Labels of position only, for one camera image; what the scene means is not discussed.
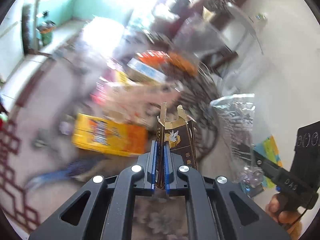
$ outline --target clear plastic bag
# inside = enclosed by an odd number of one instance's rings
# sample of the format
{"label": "clear plastic bag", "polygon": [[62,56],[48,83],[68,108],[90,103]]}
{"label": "clear plastic bag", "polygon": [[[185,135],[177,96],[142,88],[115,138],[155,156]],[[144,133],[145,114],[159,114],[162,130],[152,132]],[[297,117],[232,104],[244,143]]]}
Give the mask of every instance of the clear plastic bag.
{"label": "clear plastic bag", "polygon": [[219,117],[220,131],[229,147],[234,180],[251,187],[263,181],[263,172],[256,166],[252,154],[253,98],[254,94],[239,94],[210,103]]}
{"label": "clear plastic bag", "polygon": [[225,46],[219,31],[199,14],[186,19],[173,39],[171,51],[186,55],[188,61],[199,66],[201,58]]}

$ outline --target hand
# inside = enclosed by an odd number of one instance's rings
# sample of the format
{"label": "hand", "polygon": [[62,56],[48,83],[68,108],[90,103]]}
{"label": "hand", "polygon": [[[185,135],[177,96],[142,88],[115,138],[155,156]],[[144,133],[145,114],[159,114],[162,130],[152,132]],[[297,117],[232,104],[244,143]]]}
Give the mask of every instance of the hand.
{"label": "hand", "polygon": [[[273,195],[269,204],[266,205],[266,212],[273,218],[277,223],[291,224],[300,216],[298,212],[292,211],[282,211],[279,216],[276,212],[279,210],[280,203],[277,200],[277,194]],[[302,225],[301,222],[296,222],[291,228],[287,230],[288,234],[291,236],[292,240],[298,240],[301,234]]]}

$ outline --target green wall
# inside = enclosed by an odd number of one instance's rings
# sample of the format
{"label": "green wall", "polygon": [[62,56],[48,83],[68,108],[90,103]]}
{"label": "green wall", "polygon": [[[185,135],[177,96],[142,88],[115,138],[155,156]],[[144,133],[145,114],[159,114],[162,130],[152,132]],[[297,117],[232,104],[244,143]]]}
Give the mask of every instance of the green wall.
{"label": "green wall", "polygon": [[105,17],[127,26],[133,8],[118,4],[115,0],[39,0],[38,12],[49,11],[49,16],[37,18],[37,25],[51,20],[57,26],[71,20],[92,20]]}
{"label": "green wall", "polygon": [[44,20],[51,20],[57,26],[72,19],[73,7],[75,0],[39,0],[38,12],[48,10],[49,16],[47,18],[37,18],[37,25]]}
{"label": "green wall", "polygon": [[115,0],[75,0],[73,17],[92,20],[94,16],[105,17],[127,26],[133,8],[119,5]]}

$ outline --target white wall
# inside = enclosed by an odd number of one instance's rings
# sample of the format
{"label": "white wall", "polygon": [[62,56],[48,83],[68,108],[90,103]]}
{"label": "white wall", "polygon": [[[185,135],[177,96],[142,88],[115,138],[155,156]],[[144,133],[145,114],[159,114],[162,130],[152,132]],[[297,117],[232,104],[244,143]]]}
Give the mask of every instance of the white wall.
{"label": "white wall", "polygon": [[16,0],[0,25],[0,76],[6,81],[24,55],[21,16],[24,0]]}
{"label": "white wall", "polygon": [[[262,12],[268,18],[259,37],[270,64],[244,91],[256,94],[253,139],[261,142],[272,134],[289,170],[298,128],[320,120],[320,26],[304,0],[247,0],[242,9],[251,17]],[[244,82],[249,75],[241,77]],[[264,192],[255,201],[264,208],[273,193]],[[319,207],[320,201],[304,215],[303,231]]]}

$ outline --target cardboard box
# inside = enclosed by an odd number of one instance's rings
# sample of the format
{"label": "cardboard box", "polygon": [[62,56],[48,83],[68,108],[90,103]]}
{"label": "cardboard box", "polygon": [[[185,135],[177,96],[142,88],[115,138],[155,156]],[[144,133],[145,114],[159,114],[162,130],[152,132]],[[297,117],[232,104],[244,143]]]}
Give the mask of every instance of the cardboard box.
{"label": "cardboard box", "polygon": [[129,67],[127,74],[130,79],[138,82],[165,83],[167,76],[162,72],[150,67],[141,61],[132,58],[127,64]]}
{"label": "cardboard box", "polygon": [[147,130],[103,118],[78,114],[72,143],[86,150],[121,156],[144,154]]}
{"label": "cardboard box", "polygon": [[165,122],[166,103],[161,104],[157,123],[156,186],[164,189],[164,142],[169,141],[170,152],[182,157],[185,165],[196,169],[196,146],[193,120],[187,116],[181,105],[177,107],[179,118]]}

